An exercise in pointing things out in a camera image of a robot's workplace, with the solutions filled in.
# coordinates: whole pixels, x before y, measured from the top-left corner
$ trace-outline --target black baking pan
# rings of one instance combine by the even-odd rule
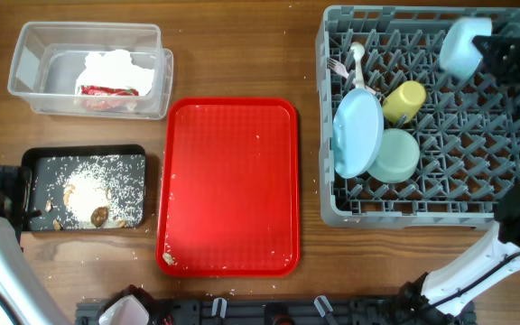
[[[146,163],[137,144],[28,150],[22,167],[32,171],[26,204],[32,217],[23,230],[137,227],[144,219]]]

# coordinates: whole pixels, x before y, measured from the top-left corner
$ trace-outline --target crumpled paper towel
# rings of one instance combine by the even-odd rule
[[[139,96],[145,96],[152,89],[153,69],[144,69],[132,64],[129,51],[114,50],[103,56],[91,52],[86,57],[86,69],[76,80],[76,95],[81,94],[81,86],[108,88],[133,88]]]

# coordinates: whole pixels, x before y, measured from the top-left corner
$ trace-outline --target red tray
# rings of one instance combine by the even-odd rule
[[[165,273],[283,276],[296,267],[298,126],[290,103],[182,99],[168,114],[164,157],[156,260]]]

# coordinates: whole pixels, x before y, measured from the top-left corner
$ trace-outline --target clear plastic container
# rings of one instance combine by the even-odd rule
[[[113,50],[127,50],[134,65],[154,69],[150,92],[133,97],[75,95],[86,56]],[[162,47],[156,25],[29,22],[15,46],[7,88],[40,114],[162,119],[168,110],[172,72],[172,52]],[[85,105],[101,102],[113,108],[92,110]]]

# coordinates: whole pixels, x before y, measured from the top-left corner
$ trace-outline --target red candy wrapper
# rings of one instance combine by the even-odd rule
[[[100,86],[81,86],[78,95],[90,96],[138,96],[137,90],[133,88],[118,89]],[[83,106],[89,110],[108,110],[116,107],[126,107],[128,110],[135,108],[135,103],[127,100],[83,100]]]

